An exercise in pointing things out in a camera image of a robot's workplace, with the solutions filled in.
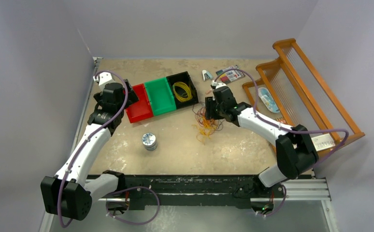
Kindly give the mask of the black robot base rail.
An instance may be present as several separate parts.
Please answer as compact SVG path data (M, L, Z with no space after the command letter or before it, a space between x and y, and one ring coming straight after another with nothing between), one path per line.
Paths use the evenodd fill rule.
M141 175L127 174L107 198L128 200L130 210L146 206L232 206L238 209L272 209L285 196L284 187L259 186L255 174Z

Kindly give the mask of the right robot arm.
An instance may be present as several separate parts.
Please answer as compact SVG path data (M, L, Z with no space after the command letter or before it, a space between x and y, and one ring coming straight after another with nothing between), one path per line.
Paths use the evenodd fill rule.
M250 104L238 103L227 86L213 87L212 93L212 97L205 99L206 118L224 119L275 145L276 164L262 171L253 184L258 196L266 196L275 184L297 178L318 162L318 153L304 126L280 124L259 113Z

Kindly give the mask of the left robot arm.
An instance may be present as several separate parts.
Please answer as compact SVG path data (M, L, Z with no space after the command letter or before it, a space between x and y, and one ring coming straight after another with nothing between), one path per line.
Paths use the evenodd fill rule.
M65 218L83 220L93 201L110 193L119 198L126 193L123 174L105 171L86 183L93 162L112 137L124 116L123 109L139 99L127 79L99 83L102 91L93 97L97 104L89 116L83 137L68 161L53 176L43 178L40 188L45 211Z

